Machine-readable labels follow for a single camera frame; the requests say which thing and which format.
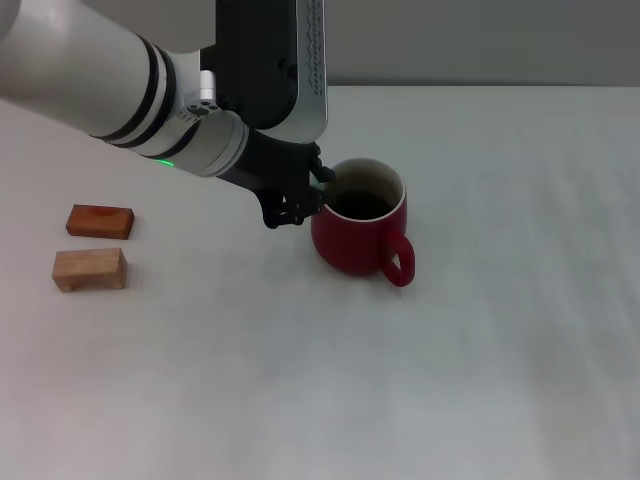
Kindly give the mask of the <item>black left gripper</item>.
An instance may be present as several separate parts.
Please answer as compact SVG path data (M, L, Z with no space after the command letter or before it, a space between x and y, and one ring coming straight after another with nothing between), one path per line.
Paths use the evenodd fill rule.
M324 193L310 187L310 172L320 185L336 178L320 155L316 143L291 143L250 130L238 159L220 178L252 192L259 191L263 222L268 228L299 226L325 204Z

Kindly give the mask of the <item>red ceramic cup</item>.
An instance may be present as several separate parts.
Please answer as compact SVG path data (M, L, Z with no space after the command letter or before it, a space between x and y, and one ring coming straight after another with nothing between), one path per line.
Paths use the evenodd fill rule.
M396 287L415 278L416 258L406 236L408 202L405 182L389 165L374 159L345 160L334 167L329 201L312 217L311 237L318 254L336 270L354 276L381 272ZM376 193L395 208L373 220L351 220L336 214L335 196L349 190Z

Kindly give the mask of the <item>dark coffee liquid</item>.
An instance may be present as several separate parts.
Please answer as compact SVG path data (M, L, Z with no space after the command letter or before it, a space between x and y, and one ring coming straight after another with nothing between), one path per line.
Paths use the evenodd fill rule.
M351 220L373 220L384 217L395 208L382 196L364 190L344 191L335 196L331 209Z

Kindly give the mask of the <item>dark reddish wooden block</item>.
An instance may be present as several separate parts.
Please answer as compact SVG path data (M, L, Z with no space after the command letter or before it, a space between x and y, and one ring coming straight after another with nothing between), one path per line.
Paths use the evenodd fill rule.
M66 230L78 237L127 240L134 220L130 208L75 204Z

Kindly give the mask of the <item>light wooden block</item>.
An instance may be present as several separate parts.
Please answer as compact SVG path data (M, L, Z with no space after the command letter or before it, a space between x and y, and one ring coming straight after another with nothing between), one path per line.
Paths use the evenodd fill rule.
M124 289L128 262L120 248L59 251L52 279L64 293L86 289Z

